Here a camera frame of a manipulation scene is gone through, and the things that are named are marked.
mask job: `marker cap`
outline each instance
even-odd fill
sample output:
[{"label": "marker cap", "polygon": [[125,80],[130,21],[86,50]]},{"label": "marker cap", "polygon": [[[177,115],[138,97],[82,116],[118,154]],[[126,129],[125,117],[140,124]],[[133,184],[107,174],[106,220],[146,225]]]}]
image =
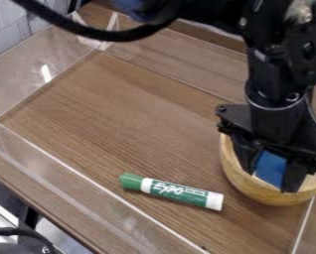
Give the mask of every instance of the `marker cap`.
[{"label": "marker cap", "polygon": [[125,173],[121,175],[119,181],[125,189],[141,191],[144,177]]}]

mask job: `wooden table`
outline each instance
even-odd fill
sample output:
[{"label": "wooden table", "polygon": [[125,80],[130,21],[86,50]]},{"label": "wooden table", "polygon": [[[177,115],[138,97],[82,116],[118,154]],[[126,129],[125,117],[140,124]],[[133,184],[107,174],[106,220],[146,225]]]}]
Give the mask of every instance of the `wooden table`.
[{"label": "wooden table", "polygon": [[[102,9],[94,4],[81,11],[90,24],[105,25],[105,16],[98,13]],[[231,185],[220,162],[215,108],[236,100],[241,92],[244,55],[180,34],[168,33],[158,39],[142,41],[137,46],[115,45],[106,53],[93,52],[0,123],[75,168],[85,182],[87,179],[107,188],[211,253],[291,253],[308,203],[271,207],[255,202]],[[197,47],[177,53],[185,45]],[[136,58],[126,58],[132,50]],[[204,65],[190,67],[193,62],[203,63],[200,55],[209,52],[221,61],[211,57]],[[200,72],[190,74],[182,69],[169,72],[166,64],[185,65],[189,71]],[[109,206],[102,196],[95,196],[71,173],[42,167],[36,160],[32,171],[47,184],[39,184],[15,171],[11,163],[0,161],[4,185],[93,252],[124,253],[128,249],[129,253],[138,253],[136,246],[122,244],[119,237],[107,233],[107,226],[102,228],[93,216],[81,212],[82,207],[89,207],[102,217],[101,206]],[[224,193],[224,211],[125,191],[118,183],[125,172]],[[49,183],[70,190],[71,196],[57,195]],[[160,237],[168,239],[170,231],[160,225],[157,228],[160,236],[154,237],[160,243]],[[181,243],[181,249],[178,244],[172,244],[172,248],[169,244],[166,249],[153,249],[158,253],[181,253],[186,243]],[[299,253],[311,250],[315,244],[315,238],[304,241]]]}]

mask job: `green marker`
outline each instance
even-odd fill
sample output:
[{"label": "green marker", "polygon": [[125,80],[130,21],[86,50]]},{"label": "green marker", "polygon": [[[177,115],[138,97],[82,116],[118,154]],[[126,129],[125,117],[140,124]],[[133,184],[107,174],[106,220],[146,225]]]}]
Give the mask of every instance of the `green marker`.
[{"label": "green marker", "polygon": [[223,210],[225,196],[220,193],[178,186],[130,173],[121,175],[119,181],[122,187],[128,190],[144,191],[145,193],[178,200],[200,207]]}]

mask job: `wooden bowl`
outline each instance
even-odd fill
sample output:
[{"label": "wooden bowl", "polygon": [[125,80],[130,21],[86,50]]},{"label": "wooden bowl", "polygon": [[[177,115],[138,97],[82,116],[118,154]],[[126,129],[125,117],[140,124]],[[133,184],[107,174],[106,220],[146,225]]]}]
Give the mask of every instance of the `wooden bowl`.
[{"label": "wooden bowl", "polygon": [[232,184],[259,202],[279,206],[294,205],[316,195],[316,174],[308,175],[299,193],[281,193],[277,187],[251,176],[240,166],[232,138],[225,134],[221,134],[221,160]]}]

